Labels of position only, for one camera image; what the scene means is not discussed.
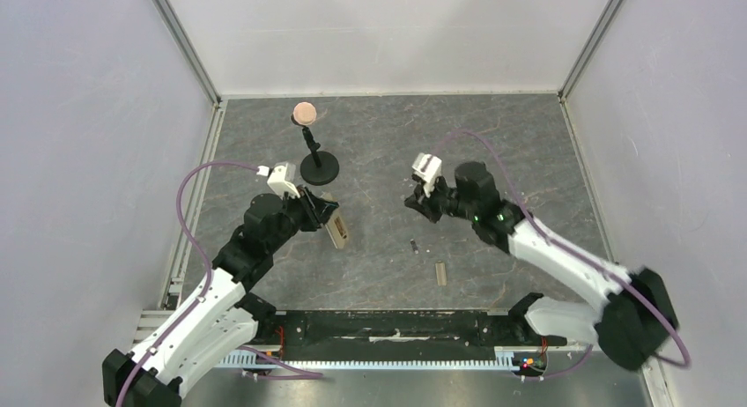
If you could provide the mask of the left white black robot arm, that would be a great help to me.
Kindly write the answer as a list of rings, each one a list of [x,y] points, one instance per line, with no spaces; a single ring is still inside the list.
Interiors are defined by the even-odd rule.
[[[109,406],[179,406],[230,352],[276,334],[275,309],[251,292],[273,266],[274,254],[299,232],[326,226],[339,204],[300,187],[300,195],[255,196],[229,241],[187,300],[130,352],[111,351],[102,363]]]

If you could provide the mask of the beige remote control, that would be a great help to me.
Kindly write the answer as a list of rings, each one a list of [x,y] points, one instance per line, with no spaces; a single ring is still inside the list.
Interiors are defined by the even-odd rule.
[[[324,192],[322,196],[330,201],[337,202],[329,192]],[[337,212],[333,214],[330,222],[325,226],[325,229],[327,230],[335,249],[342,250],[349,240],[349,231],[342,217],[340,204]]]

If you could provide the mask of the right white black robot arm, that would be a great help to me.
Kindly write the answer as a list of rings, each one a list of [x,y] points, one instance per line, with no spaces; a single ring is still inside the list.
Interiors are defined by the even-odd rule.
[[[679,320],[662,277],[649,268],[630,272],[576,246],[532,213],[506,200],[482,162],[455,170],[448,186],[440,158],[420,153],[412,164],[416,187],[404,204],[432,223],[444,216],[470,222],[489,246],[530,263],[581,297],[580,303],[531,293],[508,321],[511,337],[530,344],[564,337],[590,344],[626,370],[641,368],[668,341],[682,341]]]

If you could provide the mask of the beige battery cover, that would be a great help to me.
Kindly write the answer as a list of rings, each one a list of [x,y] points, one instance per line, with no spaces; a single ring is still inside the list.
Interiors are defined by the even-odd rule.
[[[437,286],[447,285],[447,269],[444,262],[434,264]]]

